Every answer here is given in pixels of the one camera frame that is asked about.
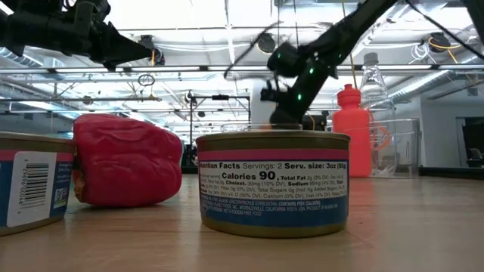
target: overhead duct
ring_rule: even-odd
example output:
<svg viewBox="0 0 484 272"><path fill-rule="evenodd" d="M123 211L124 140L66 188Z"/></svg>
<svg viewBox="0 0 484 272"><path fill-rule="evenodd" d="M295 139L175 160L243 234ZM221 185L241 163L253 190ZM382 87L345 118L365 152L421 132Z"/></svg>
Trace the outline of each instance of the overhead duct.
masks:
<svg viewBox="0 0 484 272"><path fill-rule="evenodd" d="M482 63L475 54L470 51L465 51L457 56L460 64L472 63L474 61ZM416 79L409 79L397 86L390 88L390 97L394 104L398 102L409 100L410 98L431 91L439 86L449 83L451 80L459 77L454 70L443 70L428 74Z"/></svg>
<svg viewBox="0 0 484 272"><path fill-rule="evenodd" d="M37 60L34 57L26 54L24 54L22 57L19 57L7 48L0 48L0 57L7 58L28 68L39 68L42 66L55 68L64 66L62 62L53 57L46 57L43 61ZM56 80L62 80L66 77L65 75L58 73L42 74L42 76L44 76L45 78Z"/></svg>

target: plastic bottle cap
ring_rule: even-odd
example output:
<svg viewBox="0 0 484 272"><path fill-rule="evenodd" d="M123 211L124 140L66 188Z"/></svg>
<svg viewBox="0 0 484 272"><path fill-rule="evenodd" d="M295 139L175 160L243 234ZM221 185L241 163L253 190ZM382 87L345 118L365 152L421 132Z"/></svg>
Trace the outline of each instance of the plastic bottle cap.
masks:
<svg viewBox="0 0 484 272"><path fill-rule="evenodd" d="M346 84L345 88L338 93L337 99L338 105L341 107L346 105L358 106L361 103L361 92L353 88L353 85Z"/></svg>
<svg viewBox="0 0 484 272"><path fill-rule="evenodd" d="M379 63L378 54L374 52L366 54L363 59L365 66L377 65Z"/></svg>

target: wooden table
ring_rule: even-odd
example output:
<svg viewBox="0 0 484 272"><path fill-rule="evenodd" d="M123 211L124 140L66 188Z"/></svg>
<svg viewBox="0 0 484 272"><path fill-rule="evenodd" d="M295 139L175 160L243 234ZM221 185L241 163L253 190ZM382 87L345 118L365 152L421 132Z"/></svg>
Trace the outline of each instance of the wooden table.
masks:
<svg viewBox="0 0 484 272"><path fill-rule="evenodd" d="M158 206L96 209L0 238L0 271L484 271L484 182L352 180L346 230L265 240L200 225L197 176Z"/></svg>

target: metal can rim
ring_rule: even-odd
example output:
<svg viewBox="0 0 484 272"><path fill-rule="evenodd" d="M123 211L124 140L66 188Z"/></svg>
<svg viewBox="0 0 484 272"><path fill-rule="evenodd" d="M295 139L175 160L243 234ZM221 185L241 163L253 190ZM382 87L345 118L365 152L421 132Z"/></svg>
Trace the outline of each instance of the metal can rim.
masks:
<svg viewBox="0 0 484 272"><path fill-rule="evenodd" d="M74 142L72 140L52 138L52 137L46 137L46 136L42 136L42 135L35 135L35 134L8 132L8 131L0 131L0 139L23 140L23 141L41 141L41 142L49 142L49 143L57 143L57 144L72 144L72 145L74 145Z"/></svg>
<svg viewBox="0 0 484 272"><path fill-rule="evenodd" d="M208 134L197 139L197 143L206 141L241 139L241 138L326 138L342 141L350 141L350 136L342 133L326 131L300 131L300 130L260 130L260 131L236 131Z"/></svg>

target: nutrition facts label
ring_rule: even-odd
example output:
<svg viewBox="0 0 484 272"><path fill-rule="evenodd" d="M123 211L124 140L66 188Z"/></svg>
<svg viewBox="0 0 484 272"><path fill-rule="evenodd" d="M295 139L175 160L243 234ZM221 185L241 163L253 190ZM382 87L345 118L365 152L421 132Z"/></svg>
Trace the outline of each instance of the nutrition facts label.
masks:
<svg viewBox="0 0 484 272"><path fill-rule="evenodd" d="M347 216L347 160L201 161L200 203L235 224L310 227Z"/></svg>

